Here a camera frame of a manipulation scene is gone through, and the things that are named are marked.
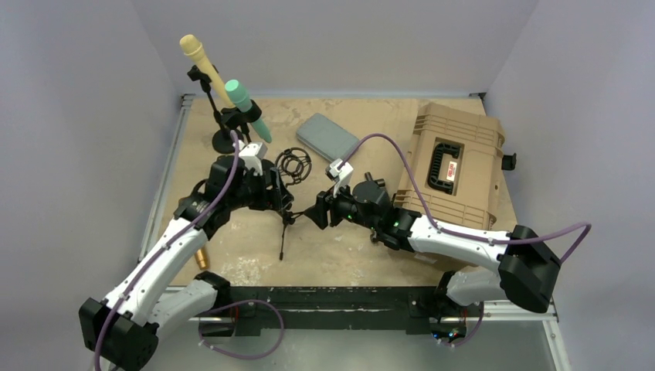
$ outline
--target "white wall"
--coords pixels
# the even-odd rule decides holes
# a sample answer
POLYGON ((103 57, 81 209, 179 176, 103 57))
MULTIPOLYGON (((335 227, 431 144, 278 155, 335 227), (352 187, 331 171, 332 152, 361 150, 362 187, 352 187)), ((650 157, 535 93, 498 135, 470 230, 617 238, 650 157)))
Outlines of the white wall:
POLYGON ((205 44, 254 93, 439 95, 486 91, 537 0, 133 0, 175 86, 199 92, 178 42, 205 44))
POLYGON ((0 5, 0 369, 89 365, 77 310, 135 265, 176 96, 128 0, 0 5))
POLYGON ((654 19, 652 1, 541 0, 487 95, 519 221, 594 224, 555 292, 574 370, 655 369, 654 19))

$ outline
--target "teal microphone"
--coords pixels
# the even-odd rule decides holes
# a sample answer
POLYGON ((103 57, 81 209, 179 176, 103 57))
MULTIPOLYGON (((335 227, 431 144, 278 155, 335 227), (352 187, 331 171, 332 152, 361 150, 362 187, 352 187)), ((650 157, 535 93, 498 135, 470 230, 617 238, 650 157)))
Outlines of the teal microphone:
MULTIPOLYGON (((234 105, 239 108, 241 112, 246 112, 249 110, 253 103, 250 102, 250 94, 243 85, 237 80, 230 80, 226 83, 226 92, 229 99, 234 103, 234 105)), ((251 124, 253 129, 257 134, 262 138, 266 143, 270 143, 273 139, 270 137, 270 131, 262 121, 262 118, 258 118, 257 121, 251 124)))

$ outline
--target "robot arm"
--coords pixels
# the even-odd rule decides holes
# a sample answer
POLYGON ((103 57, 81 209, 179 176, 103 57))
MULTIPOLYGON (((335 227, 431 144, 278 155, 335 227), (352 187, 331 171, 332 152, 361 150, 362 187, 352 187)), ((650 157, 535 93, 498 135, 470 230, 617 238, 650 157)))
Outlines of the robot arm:
POLYGON ((353 169, 347 162, 341 163, 337 159, 327 167, 326 174, 334 186, 320 192, 314 206, 304 211, 319 228, 337 226, 347 220, 369 228, 372 241, 382 242, 393 250, 442 254, 485 268, 485 271, 444 275, 439 287, 458 305, 509 299, 529 311, 548 310, 560 260, 542 242, 502 244, 502 241, 536 237, 534 231, 525 226, 516 226, 512 232, 475 230, 441 221, 436 223, 437 229, 428 216, 393 206, 382 179, 373 180, 367 173, 366 180, 351 191, 348 182, 353 169))
POLYGON ((159 339, 183 321, 232 303, 229 282, 210 272, 199 274, 172 297, 161 301, 160 297, 184 263, 229 221, 233 210, 242 207, 275 210, 283 217, 290 213, 294 198, 280 181, 277 168, 263 159, 265 153, 266 146, 262 143, 242 143, 234 178, 224 196, 216 207, 188 228, 226 186, 234 157, 219 157, 212 164, 209 177, 180 201, 161 239, 132 273, 102 301, 87 299, 79 315, 88 349, 95 350, 102 326, 110 313, 116 311, 117 315, 109 319, 100 354, 122 369, 138 370, 152 357, 159 339), (168 245, 171 237, 185 228, 188 230, 168 245), (127 290, 130 284, 134 285, 131 291, 127 290))

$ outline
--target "plywood surface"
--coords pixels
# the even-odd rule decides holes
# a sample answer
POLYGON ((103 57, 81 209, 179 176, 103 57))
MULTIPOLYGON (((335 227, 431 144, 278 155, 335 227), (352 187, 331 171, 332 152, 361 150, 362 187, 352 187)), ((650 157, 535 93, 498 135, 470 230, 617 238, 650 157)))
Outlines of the plywood surface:
MULTIPOLYGON (((266 157, 274 161, 289 147, 305 148, 296 139, 296 129, 314 113, 321 113, 361 138, 382 132, 407 148, 419 107, 428 101, 475 114, 484 114, 478 99, 259 99, 258 105, 273 136, 266 157)), ((211 140, 217 130, 206 99, 193 101, 184 138, 175 163, 161 230, 172 217, 180 198, 209 174, 217 154, 211 140)), ((289 188, 295 197, 292 210, 301 211, 314 204, 316 194, 331 186, 324 175, 328 162, 311 150, 313 171, 300 185, 289 188)), ((351 186, 371 172, 384 178, 390 194, 396 191, 404 170, 394 148, 381 138, 367 141, 350 163, 355 168, 351 186)), ((507 186, 501 184, 501 200, 495 230, 511 230, 516 216, 507 186)), ((282 222, 274 212, 248 209, 232 213, 207 246, 211 270, 234 285, 266 286, 403 286, 437 284, 443 271, 458 269, 461 264, 440 259, 435 264, 416 259, 405 251, 393 251, 369 241, 365 228, 343 222, 335 228, 319 230, 309 219, 301 217, 287 228, 285 256, 278 260, 282 222)), ((199 272, 192 258, 173 280, 186 285, 199 272)))

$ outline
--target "tan plastic case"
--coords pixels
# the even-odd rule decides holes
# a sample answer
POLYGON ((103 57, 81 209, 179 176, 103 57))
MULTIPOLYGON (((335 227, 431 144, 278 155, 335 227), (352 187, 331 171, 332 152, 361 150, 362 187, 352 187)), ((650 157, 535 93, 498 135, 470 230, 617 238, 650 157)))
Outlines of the tan plastic case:
MULTIPOLYGON (((479 230, 494 225, 504 140, 496 118, 434 103, 419 110, 407 157, 433 217, 479 230), (439 145, 440 168, 433 164, 433 153, 439 145), (437 168, 439 177, 430 180, 431 186, 430 173, 435 175, 437 168), (437 180, 446 191, 433 188, 437 180)), ((400 179, 395 204, 425 213, 406 172, 400 179)))

